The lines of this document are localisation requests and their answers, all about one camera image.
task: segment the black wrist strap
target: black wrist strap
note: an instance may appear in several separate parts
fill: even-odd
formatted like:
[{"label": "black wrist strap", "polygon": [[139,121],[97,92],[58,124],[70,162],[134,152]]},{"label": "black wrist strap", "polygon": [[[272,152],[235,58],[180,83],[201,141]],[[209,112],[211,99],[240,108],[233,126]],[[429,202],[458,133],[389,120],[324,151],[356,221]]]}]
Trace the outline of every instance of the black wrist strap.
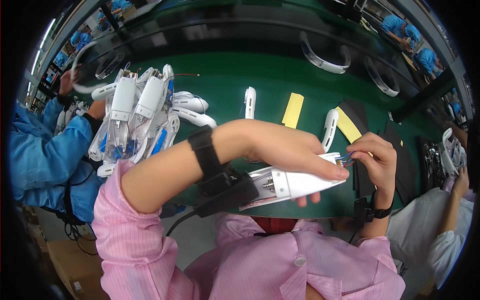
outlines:
[{"label": "black wrist strap", "polygon": [[[372,199],[370,200],[370,202],[372,203],[372,206],[375,207],[375,194],[377,193],[377,190],[375,190],[372,194]],[[390,205],[389,208],[387,209],[375,209],[374,210],[374,214],[373,214],[373,217],[374,218],[377,218],[377,219],[383,219],[387,216],[390,215],[390,213],[392,212],[392,206],[393,206],[393,199],[392,199],[392,204]]]},{"label": "black wrist strap", "polygon": [[204,125],[192,132],[188,137],[188,142],[204,173],[204,181],[224,172],[212,144],[212,128],[210,126]]}]

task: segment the wrist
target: wrist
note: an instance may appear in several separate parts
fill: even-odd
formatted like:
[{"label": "wrist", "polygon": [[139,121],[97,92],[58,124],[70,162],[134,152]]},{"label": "wrist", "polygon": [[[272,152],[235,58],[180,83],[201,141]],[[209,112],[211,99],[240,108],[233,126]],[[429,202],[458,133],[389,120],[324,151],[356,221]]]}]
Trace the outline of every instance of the wrist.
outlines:
[{"label": "wrist", "polygon": [[395,189],[378,188],[375,193],[375,209],[388,209],[392,206]]}]

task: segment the yellow paper strip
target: yellow paper strip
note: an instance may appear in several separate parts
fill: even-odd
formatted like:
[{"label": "yellow paper strip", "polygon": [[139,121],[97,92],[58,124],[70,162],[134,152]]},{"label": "yellow paper strip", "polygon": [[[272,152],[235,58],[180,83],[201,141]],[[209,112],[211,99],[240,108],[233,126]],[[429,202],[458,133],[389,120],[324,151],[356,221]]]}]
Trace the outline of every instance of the yellow paper strip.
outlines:
[{"label": "yellow paper strip", "polygon": [[295,129],[300,117],[301,107],[303,105],[303,96],[292,93],[288,100],[287,109],[283,115],[282,123],[285,126]]}]

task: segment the green workbench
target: green workbench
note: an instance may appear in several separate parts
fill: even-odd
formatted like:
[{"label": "green workbench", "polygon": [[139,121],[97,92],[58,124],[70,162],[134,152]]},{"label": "green workbench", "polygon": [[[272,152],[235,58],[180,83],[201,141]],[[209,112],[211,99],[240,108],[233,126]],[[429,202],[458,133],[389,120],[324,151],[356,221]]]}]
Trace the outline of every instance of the green workbench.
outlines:
[{"label": "green workbench", "polygon": [[[253,53],[199,53],[164,57],[140,64],[132,64],[129,69],[142,71],[152,66],[162,69],[165,64],[171,64],[175,73],[198,73],[195,76],[176,76],[175,91],[189,91],[205,99],[209,108],[207,114],[223,124],[230,120],[241,119],[245,90],[248,86],[257,92],[255,118],[280,124],[287,107],[290,93],[298,93],[305,97],[297,129],[311,132],[320,139],[323,138],[323,127],[327,112],[335,108],[344,97],[361,101],[366,108],[370,131],[378,133],[385,129],[389,121],[388,111],[399,107],[402,101],[383,94],[373,82],[359,80],[345,74],[331,74],[312,65],[308,60],[298,60],[281,56]],[[114,72],[106,82],[112,82]],[[436,132],[429,132],[428,124],[420,117],[405,120],[402,125],[393,124],[413,157],[416,166],[419,166],[415,148],[415,136],[432,136]],[[180,130],[175,143],[183,141],[188,134],[197,127],[181,119]],[[336,131],[330,152],[346,153],[348,145],[346,137],[340,130]],[[253,171],[266,165],[248,164],[237,159],[232,162],[233,167]],[[420,171],[417,174],[417,190],[420,190]],[[171,199],[172,202],[185,205],[194,205],[197,196],[196,186]],[[357,199],[353,191],[353,176],[347,182],[322,192],[319,204],[312,204],[300,208],[295,202],[260,206],[242,211],[242,214],[252,216],[271,216],[289,218],[321,218],[353,215],[353,202]],[[398,194],[394,197],[393,208],[403,205]],[[239,213],[238,209],[229,212]]]}]

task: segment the cardboard box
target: cardboard box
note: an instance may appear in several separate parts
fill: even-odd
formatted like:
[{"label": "cardboard box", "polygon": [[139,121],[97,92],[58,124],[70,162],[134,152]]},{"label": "cardboard box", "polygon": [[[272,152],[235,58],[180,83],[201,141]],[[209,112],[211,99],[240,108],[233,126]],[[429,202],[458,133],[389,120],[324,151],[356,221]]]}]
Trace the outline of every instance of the cardboard box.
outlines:
[{"label": "cardboard box", "polygon": [[[79,239],[78,242],[85,251],[96,253],[94,241]],[[75,299],[109,300],[100,285],[103,275],[101,258],[84,253],[79,245],[72,240],[47,242],[48,253],[57,274]]]}]

